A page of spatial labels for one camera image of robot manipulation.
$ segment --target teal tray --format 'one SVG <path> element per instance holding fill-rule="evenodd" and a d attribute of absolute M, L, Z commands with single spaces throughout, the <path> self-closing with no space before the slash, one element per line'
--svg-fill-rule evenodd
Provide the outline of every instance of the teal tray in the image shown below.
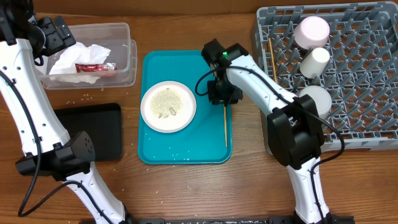
<path fill-rule="evenodd" d="M 176 133 L 154 131 L 139 117 L 138 155 L 147 164 L 219 164 L 232 154 L 231 107 L 227 107 L 228 147 L 225 147 L 223 105 L 212 105 L 207 96 L 195 94 L 195 84 L 209 66 L 199 50 L 155 51 L 144 59 L 141 99 L 145 92 L 163 81 L 186 85 L 195 95 L 197 111 L 192 122 Z M 207 91 L 204 79 L 198 91 Z"/>

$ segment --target wooden surface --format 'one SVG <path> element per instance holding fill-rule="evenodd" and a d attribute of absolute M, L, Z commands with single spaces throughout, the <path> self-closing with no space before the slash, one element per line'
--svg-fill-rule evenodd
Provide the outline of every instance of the wooden surface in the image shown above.
<path fill-rule="evenodd" d="M 172 16 L 255 13 L 264 6 L 356 3 L 358 0 L 34 0 L 36 12 L 87 16 Z"/>
<path fill-rule="evenodd" d="M 254 14 L 224 16 L 67 18 L 70 25 L 127 22 L 138 47 L 136 84 L 130 88 L 47 91 L 54 108 L 119 103 L 124 155 L 97 162 L 108 187 L 137 218 L 247 218 L 291 215 L 295 207 L 286 168 L 264 150 L 258 107 L 248 98 L 233 106 L 233 155 L 220 165 L 149 166 L 137 156 L 142 61 L 153 50 L 200 50 L 217 38 L 251 49 Z M 89 94 L 90 100 L 81 100 Z M 0 99 L 0 223 L 77 223 L 91 218 L 80 200 L 63 189 L 27 218 L 17 218 L 31 177 L 19 175 L 22 156 L 14 121 Z M 398 151 L 349 151 L 321 165 L 325 200 L 333 214 L 356 223 L 398 223 Z M 58 186 L 40 177 L 27 208 Z"/>

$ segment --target crumpled paper towel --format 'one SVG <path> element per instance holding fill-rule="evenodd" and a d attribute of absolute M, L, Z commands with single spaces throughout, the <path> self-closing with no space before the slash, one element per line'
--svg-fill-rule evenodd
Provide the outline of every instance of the crumpled paper towel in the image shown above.
<path fill-rule="evenodd" d="M 111 53 L 110 49 L 93 44 L 86 47 L 84 44 L 77 42 L 75 45 L 67 48 L 60 56 L 60 59 L 55 62 L 51 68 L 49 75 L 55 74 L 71 74 L 77 73 L 75 64 L 82 65 L 97 65 L 105 62 L 106 58 Z M 87 82 L 94 84 L 100 77 L 85 75 L 78 73 L 77 75 L 57 75 L 50 77 L 51 80 L 58 80 L 61 82 Z"/>

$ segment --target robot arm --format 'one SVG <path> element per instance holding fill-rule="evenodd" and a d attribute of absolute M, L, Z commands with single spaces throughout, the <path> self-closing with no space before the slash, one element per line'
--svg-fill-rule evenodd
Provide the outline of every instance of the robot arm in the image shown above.
<path fill-rule="evenodd" d="M 224 49 L 217 40 L 213 40 L 205 45 L 202 56 L 211 68 L 244 67 L 255 71 L 287 101 L 318 115 L 315 103 L 309 96 L 297 98 L 295 94 L 276 84 L 240 45 Z M 207 83 L 208 97 L 213 104 L 237 103 L 242 98 L 243 91 L 267 116 L 268 145 L 278 162 L 287 166 L 292 181 L 296 200 L 295 218 L 300 223 L 320 223 L 322 219 L 313 194 L 309 171 L 314 163 L 320 160 L 320 146 L 323 144 L 320 124 L 314 123 L 314 120 L 304 114 L 297 114 L 294 106 L 278 99 L 271 89 L 251 72 L 228 68 L 225 72 L 220 71 L 214 75 L 216 80 Z M 301 119 L 301 123 L 292 128 L 290 117 Z M 314 180 L 322 213 L 326 218 L 330 214 L 323 199 L 319 167 L 315 169 Z"/>
<path fill-rule="evenodd" d="M 122 202 L 109 191 L 96 170 L 95 149 L 85 132 L 69 136 L 56 117 L 44 92 L 35 58 L 50 56 L 75 43 L 61 17 L 55 24 L 45 17 L 36 21 L 27 18 L 29 10 L 23 8 L 27 1 L 0 2 L 0 72 L 13 82 L 24 100 L 39 135 L 42 162 L 37 164 L 36 142 L 26 114 L 11 87 L 0 78 L 0 92 L 14 118 L 22 142 L 25 157 L 16 163 L 22 175 L 33 175 L 40 167 L 39 175 L 51 175 L 57 181 L 80 182 L 90 193 L 100 211 L 111 223 L 131 223 Z M 108 223 L 97 211 L 87 194 L 76 185 L 68 185 L 85 204 L 96 223 Z"/>

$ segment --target wooden skewer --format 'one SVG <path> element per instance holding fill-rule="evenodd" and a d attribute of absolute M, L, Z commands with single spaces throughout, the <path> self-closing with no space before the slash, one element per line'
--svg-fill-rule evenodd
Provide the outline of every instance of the wooden skewer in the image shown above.
<path fill-rule="evenodd" d="M 225 133 L 225 147 L 228 147 L 228 139 L 226 133 L 226 106 L 224 106 L 224 133 Z"/>
<path fill-rule="evenodd" d="M 274 74 L 274 81 L 278 83 L 278 78 L 276 77 L 275 71 L 275 62 L 274 62 L 274 51 L 272 49 L 271 38 L 268 38 L 269 52 L 271 53 L 271 65 L 272 65 L 272 73 Z"/>

